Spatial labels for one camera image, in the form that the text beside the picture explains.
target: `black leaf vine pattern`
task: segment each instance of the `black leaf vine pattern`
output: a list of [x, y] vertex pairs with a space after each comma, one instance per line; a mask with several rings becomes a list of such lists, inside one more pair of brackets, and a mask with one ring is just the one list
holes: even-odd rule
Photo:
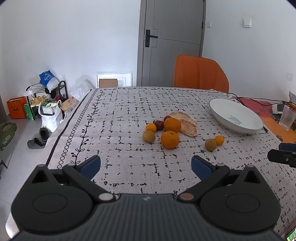
[[64, 147], [63, 153], [61, 154], [60, 158], [59, 158], [59, 164], [57, 165], [58, 169], [62, 168], [62, 165], [64, 163], [65, 157], [67, 155], [68, 149], [70, 148], [71, 142], [72, 142], [72, 138], [74, 137], [76, 130], [80, 124], [80, 122], [82, 121], [82, 118], [84, 116], [84, 113], [86, 112], [86, 110], [88, 109], [90, 103], [92, 102], [96, 92], [98, 91], [98, 89], [95, 89], [94, 92], [92, 93], [91, 97], [89, 98], [88, 102], [86, 103], [85, 107], [83, 108], [82, 112], [79, 115], [79, 118], [76, 121], [76, 124], [73, 126], [71, 134], [68, 136], [68, 140], [67, 143]]
[[82, 141], [81, 141], [81, 144], [79, 146], [79, 149], [78, 148], [75, 149], [75, 151], [77, 151], [77, 153], [75, 154], [74, 152], [71, 152], [72, 157], [75, 157], [75, 160], [74, 161], [71, 160], [71, 163], [74, 163], [74, 164], [79, 164], [80, 163], [80, 161], [78, 161], [77, 158], [78, 158], [78, 155], [79, 155], [80, 152], [85, 151], [85, 148], [83, 148], [83, 146], [86, 145], [87, 142], [89, 141], [89, 139], [87, 139], [89, 137], [87, 135], [87, 129], [92, 126], [91, 123], [94, 122], [93, 116], [96, 115], [98, 113], [98, 111], [99, 111], [98, 104], [99, 104], [99, 101], [100, 101], [100, 98], [101, 98], [102, 94], [103, 94], [103, 91], [101, 91], [101, 94], [96, 97], [96, 102], [92, 104], [93, 112], [91, 114], [87, 115], [88, 122], [87, 122], [87, 124], [84, 125], [85, 129], [82, 129], [82, 131], [81, 131], [81, 133], [83, 135], [80, 136], [82, 138]]

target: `cardboard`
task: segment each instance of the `cardboard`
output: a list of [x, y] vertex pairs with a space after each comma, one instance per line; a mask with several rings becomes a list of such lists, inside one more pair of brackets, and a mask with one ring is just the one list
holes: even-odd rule
[[67, 99], [66, 101], [64, 101], [62, 103], [62, 110], [63, 111], [68, 110], [72, 106], [72, 103], [75, 102], [75, 101], [77, 101], [77, 100], [75, 100], [74, 97], [71, 96], [69, 99]]
[[116, 88], [117, 79], [99, 79], [99, 88]]

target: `wall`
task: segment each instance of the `wall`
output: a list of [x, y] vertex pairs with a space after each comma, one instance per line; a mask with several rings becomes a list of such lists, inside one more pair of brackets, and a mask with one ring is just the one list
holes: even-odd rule
[[[285, 0], [206, 0], [203, 57], [216, 60], [240, 96], [288, 100], [296, 90], [296, 9]], [[243, 28], [243, 18], [252, 20]], [[293, 80], [286, 80], [287, 72]]]
[[5, 107], [49, 69], [69, 92], [84, 79], [96, 86], [97, 73], [132, 72], [135, 86], [140, 2], [6, 0], [0, 7]]

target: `orange chair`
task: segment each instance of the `orange chair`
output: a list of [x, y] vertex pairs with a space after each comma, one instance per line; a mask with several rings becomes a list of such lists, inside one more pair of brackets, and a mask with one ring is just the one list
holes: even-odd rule
[[217, 62], [183, 54], [176, 60], [174, 87], [229, 91], [228, 79]]

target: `black slipper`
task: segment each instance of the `black slipper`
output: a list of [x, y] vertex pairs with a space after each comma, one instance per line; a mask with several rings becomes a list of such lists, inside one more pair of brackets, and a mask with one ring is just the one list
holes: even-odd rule
[[27, 145], [30, 149], [41, 149], [45, 147], [46, 142], [40, 140], [39, 138], [34, 138], [33, 140], [29, 140]]
[[46, 128], [44, 128], [44, 127], [40, 128], [39, 134], [40, 134], [41, 139], [43, 141], [47, 141], [47, 139], [49, 138], [48, 130]]

